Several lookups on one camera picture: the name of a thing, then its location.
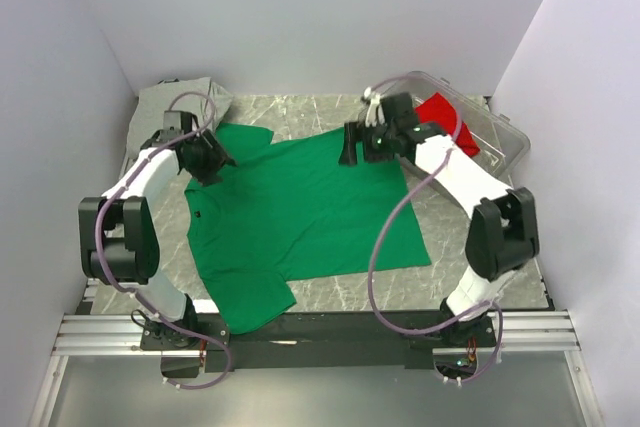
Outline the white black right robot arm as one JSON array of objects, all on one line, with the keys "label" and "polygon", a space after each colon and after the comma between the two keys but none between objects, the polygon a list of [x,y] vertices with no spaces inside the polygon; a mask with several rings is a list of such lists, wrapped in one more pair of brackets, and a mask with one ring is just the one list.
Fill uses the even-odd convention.
[{"label": "white black right robot arm", "polygon": [[[464,344],[474,333],[472,320],[490,308],[498,308],[495,300],[503,287],[540,251],[533,194],[526,188],[512,189],[492,177],[434,123],[399,128],[392,123],[366,126],[362,122],[348,122],[344,126],[341,165],[357,164],[357,143],[371,147],[376,158],[398,155],[427,173],[393,208],[374,243],[367,273],[373,314],[382,325],[403,335],[420,336],[439,331],[447,344]],[[384,317],[376,305],[373,275],[392,224],[412,198],[433,181],[454,198],[470,219],[465,243],[468,266],[456,288],[444,300],[447,315],[439,324],[422,329],[402,328]]]}]

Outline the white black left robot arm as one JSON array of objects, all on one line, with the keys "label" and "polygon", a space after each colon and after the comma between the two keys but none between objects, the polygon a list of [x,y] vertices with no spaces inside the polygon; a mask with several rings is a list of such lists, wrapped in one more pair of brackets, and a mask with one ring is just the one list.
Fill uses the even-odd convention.
[{"label": "white black left robot arm", "polygon": [[164,325],[164,336],[179,349],[197,342],[200,325],[190,297],[161,272],[151,204],[183,171],[209,186],[221,180],[223,167],[235,164],[208,129],[160,130],[116,185],[78,207],[85,275],[135,299],[151,325]]}]

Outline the green t shirt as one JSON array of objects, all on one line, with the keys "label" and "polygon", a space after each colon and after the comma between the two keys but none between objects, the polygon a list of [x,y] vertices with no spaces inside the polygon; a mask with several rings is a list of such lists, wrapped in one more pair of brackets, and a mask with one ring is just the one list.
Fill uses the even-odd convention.
[{"label": "green t shirt", "polygon": [[[343,133],[275,141],[269,129],[222,124],[218,140],[237,166],[222,181],[191,181],[184,195],[195,266],[234,334],[291,308],[290,283],[368,269],[374,243],[408,187],[397,161],[338,164]],[[427,266],[414,211],[392,224],[376,268]]]}]

